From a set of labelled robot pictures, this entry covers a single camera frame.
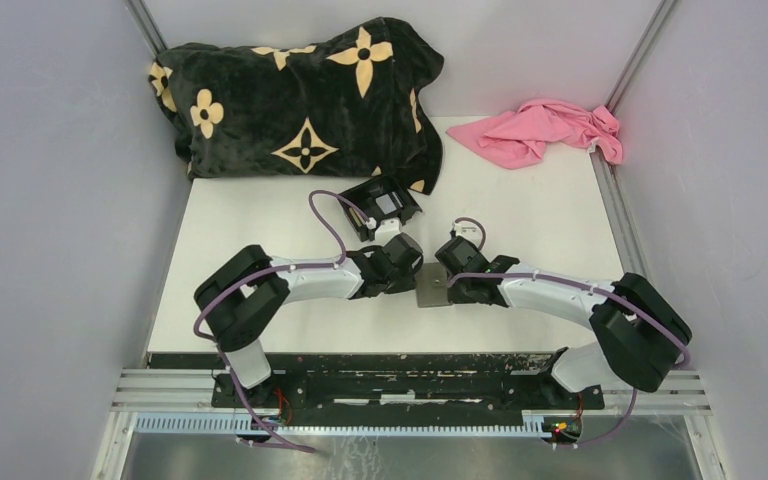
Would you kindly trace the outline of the grey leather card holder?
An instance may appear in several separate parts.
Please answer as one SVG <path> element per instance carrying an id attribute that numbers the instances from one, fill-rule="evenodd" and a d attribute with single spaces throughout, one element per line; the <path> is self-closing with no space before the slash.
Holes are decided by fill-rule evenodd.
<path id="1" fill-rule="evenodd" d="M 448 298 L 448 274 L 440 263 L 425 263 L 416 275 L 416 300 L 419 308 L 439 308 L 451 304 Z"/>

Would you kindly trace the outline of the black plastic card box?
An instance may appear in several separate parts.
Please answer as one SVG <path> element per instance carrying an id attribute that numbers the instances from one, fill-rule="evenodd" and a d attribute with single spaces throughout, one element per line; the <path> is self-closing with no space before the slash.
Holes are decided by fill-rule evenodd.
<path id="1" fill-rule="evenodd" d="M 393 176 L 375 176 L 339 196 L 344 214 L 361 242 L 383 245 L 422 212 L 419 203 Z"/>

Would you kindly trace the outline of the black floral plush blanket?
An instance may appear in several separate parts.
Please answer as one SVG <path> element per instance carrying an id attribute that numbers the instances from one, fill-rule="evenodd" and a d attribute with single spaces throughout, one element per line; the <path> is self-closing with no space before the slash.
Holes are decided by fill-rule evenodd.
<path id="1" fill-rule="evenodd" d="M 430 194 L 441 138 L 420 103 L 443 56 L 378 17 L 296 48 L 186 43 L 147 80 L 190 178 L 390 175 Z"/>

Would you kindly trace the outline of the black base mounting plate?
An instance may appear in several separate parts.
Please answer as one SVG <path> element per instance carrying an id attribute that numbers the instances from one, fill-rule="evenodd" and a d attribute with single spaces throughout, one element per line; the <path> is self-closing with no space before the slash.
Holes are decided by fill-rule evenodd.
<path id="1" fill-rule="evenodd" d="M 603 411 L 621 381 L 564 389 L 555 354 L 268 355 L 248 403 L 284 427 L 520 427 L 531 412 Z"/>

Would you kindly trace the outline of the pink cloth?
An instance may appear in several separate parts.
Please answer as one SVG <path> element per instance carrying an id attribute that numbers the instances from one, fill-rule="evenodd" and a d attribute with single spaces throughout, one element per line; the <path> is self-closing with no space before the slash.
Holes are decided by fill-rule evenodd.
<path id="1" fill-rule="evenodd" d="M 624 163 L 621 124 L 604 105 L 587 110 L 555 99 L 533 99 L 518 109 L 456 125 L 447 134 L 490 163 L 516 170 L 543 161 L 550 144 L 600 150 L 610 165 Z"/>

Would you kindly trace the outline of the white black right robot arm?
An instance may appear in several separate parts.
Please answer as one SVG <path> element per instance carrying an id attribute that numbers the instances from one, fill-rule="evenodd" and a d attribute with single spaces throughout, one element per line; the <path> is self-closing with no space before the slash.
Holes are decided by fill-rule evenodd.
<path id="1" fill-rule="evenodd" d="M 516 257 L 487 259 L 456 236 L 435 254 L 451 302 L 542 312 L 589 329 L 593 342 L 562 348 L 537 382 L 540 400 L 562 408 L 591 386 L 621 383 L 653 393 L 689 364 L 692 331 L 643 276 L 588 280 L 533 267 Z"/>

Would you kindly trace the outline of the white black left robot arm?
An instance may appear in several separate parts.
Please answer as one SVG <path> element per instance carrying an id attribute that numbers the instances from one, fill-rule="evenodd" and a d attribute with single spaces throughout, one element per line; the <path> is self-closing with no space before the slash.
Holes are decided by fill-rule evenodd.
<path id="1" fill-rule="evenodd" d="M 291 260 L 249 245 L 195 290 L 200 314 L 194 330 L 207 324 L 237 380 L 237 394 L 251 406 L 263 406 L 272 399 L 275 382 L 260 336 L 283 305 L 410 291 L 422 265 L 421 247 L 405 233 L 334 259 Z"/>

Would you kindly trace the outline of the stack of cards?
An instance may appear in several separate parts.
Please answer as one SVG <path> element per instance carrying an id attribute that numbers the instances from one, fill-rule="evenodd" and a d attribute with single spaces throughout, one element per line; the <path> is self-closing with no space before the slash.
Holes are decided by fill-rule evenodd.
<path id="1" fill-rule="evenodd" d="M 379 224 L 384 219 L 398 216 L 403 204 L 394 193 L 360 195 L 348 208 L 349 217 L 359 226 L 366 226 L 369 219 Z"/>

